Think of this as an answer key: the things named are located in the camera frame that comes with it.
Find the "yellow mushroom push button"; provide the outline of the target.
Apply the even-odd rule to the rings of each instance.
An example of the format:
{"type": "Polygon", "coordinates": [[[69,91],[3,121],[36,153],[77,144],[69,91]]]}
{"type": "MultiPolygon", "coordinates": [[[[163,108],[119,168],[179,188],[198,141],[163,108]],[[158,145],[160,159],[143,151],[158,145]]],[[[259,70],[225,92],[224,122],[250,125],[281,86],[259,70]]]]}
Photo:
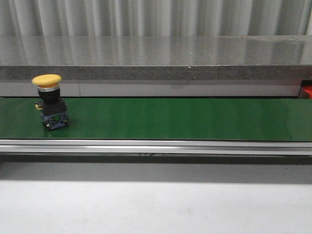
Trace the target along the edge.
{"type": "Polygon", "coordinates": [[[48,130],[54,130],[69,125],[69,115],[65,101],[60,98],[60,75],[46,74],[36,76],[32,83],[38,86],[38,94],[41,101],[35,103],[40,110],[43,126],[48,130]]]}

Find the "grey speckled stone counter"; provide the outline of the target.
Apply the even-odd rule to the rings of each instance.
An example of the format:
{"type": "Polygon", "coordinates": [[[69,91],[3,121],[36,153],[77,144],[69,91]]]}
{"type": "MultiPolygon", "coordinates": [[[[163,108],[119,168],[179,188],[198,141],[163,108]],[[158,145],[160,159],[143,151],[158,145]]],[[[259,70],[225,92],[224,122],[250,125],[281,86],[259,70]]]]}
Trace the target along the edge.
{"type": "Polygon", "coordinates": [[[34,97],[298,97],[312,82],[311,36],[2,36],[0,94],[34,97]]]}

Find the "green conveyor belt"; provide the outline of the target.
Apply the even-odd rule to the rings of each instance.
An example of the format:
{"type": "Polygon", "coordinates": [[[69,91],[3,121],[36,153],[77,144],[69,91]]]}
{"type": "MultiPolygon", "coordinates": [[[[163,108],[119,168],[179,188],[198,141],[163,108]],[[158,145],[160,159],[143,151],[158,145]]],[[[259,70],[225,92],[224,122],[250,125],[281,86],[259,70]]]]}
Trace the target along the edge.
{"type": "Polygon", "coordinates": [[[66,98],[70,125],[52,131],[35,102],[0,100],[1,138],[312,139],[310,99],[66,98]]]}

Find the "red object behind counter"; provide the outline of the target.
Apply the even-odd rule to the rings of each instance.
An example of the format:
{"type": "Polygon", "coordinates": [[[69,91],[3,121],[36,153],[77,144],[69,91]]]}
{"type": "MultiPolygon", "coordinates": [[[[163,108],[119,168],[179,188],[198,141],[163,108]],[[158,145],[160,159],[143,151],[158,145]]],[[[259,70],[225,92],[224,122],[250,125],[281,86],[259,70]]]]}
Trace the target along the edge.
{"type": "Polygon", "coordinates": [[[301,98],[308,98],[312,99],[312,86],[311,85],[306,85],[301,88],[301,98]]]}

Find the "white pleated curtain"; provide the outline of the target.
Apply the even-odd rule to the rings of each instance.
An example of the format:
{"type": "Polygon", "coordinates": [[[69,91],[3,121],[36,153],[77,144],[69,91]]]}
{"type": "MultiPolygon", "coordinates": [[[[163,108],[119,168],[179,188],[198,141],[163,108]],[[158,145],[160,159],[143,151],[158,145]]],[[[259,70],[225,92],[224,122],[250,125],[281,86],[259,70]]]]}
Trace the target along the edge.
{"type": "Polygon", "coordinates": [[[3,0],[3,36],[310,35],[309,0],[3,0]]]}

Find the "aluminium conveyor frame rail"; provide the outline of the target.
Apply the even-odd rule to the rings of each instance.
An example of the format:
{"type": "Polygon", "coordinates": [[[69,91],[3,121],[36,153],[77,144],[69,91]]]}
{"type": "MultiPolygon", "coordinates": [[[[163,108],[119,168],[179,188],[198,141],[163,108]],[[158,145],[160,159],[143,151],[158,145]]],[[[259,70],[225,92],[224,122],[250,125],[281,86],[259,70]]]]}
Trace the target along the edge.
{"type": "Polygon", "coordinates": [[[152,153],[310,156],[311,142],[2,139],[2,153],[152,153]]]}

